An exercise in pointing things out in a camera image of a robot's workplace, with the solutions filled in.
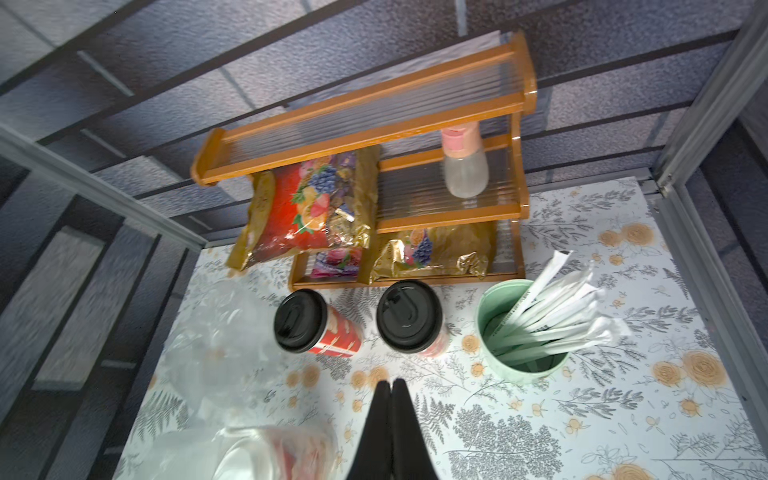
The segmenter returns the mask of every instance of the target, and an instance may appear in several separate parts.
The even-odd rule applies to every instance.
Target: black plastic lid
[[[323,296],[315,290],[297,290],[277,307],[275,338],[289,352],[305,352],[323,336],[327,322],[328,309]]]
[[[379,300],[376,326],[382,339],[393,349],[403,353],[421,352],[440,334],[440,300],[425,283],[400,280]]]

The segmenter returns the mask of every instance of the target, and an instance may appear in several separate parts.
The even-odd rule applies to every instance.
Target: red paper cup
[[[450,343],[440,300],[418,280],[400,280],[384,292],[376,309],[376,326],[382,340],[402,353],[435,358]]]
[[[360,350],[362,331],[314,290],[291,293],[277,307],[275,337],[291,353],[350,357]]]

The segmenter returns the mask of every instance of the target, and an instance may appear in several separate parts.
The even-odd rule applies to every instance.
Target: red snack bag
[[[368,147],[262,172],[273,176],[273,193],[254,174],[249,222],[227,265],[245,270],[303,251],[368,247],[378,200],[377,152]],[[271,203],[264,200],[270,194]]]

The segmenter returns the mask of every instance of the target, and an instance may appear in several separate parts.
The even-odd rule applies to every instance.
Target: plastic bottle
[[[442,151],[445,185],[454,197],[470,198],[485,190],[488,160],[478,122],[443,128]]]

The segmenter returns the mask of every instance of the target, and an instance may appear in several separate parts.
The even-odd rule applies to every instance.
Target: snack bag
[[[379,255],[363,278],[466,275],[485,277],[496,249],[496,222],[419,228],[379,235]]]
[[[362,248],[334,248],[315,257],[310,278],[357,276],[360,271]]]
[[[227,265],[370,244],[378,202],[379,146],[253,174],[249,220]]]

